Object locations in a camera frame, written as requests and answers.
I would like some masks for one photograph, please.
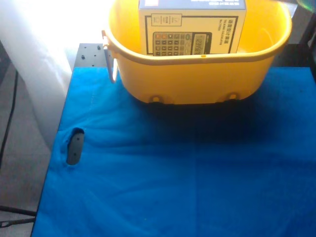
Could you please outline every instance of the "table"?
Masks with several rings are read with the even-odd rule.
[[[315,236],[309,68],[272,68],[243,101],[161,106],[94,65],[74,70],[33,237]],[[68,165],[78,129],[82,154]]]

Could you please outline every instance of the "calculator display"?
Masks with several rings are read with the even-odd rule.
[[[209,54],[211,32],[154,32],[154,56]]]

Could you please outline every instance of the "talking calculator text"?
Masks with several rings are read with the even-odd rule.
[[[209,54],[211,32],[154,32],[154,56]]]

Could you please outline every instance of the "box top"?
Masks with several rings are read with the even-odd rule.
[[[245,10],[245,0],[139,0],[139,9]]]

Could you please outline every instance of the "yellow plastic bin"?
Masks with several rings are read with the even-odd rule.
[[[123,85],[137,99],[165,104],[205,104],[243,99],[261,85],[291,33],[283,3],[247,0],[237,53],[153,57],[142,55],[138,0],[115,0],[105,33]]]

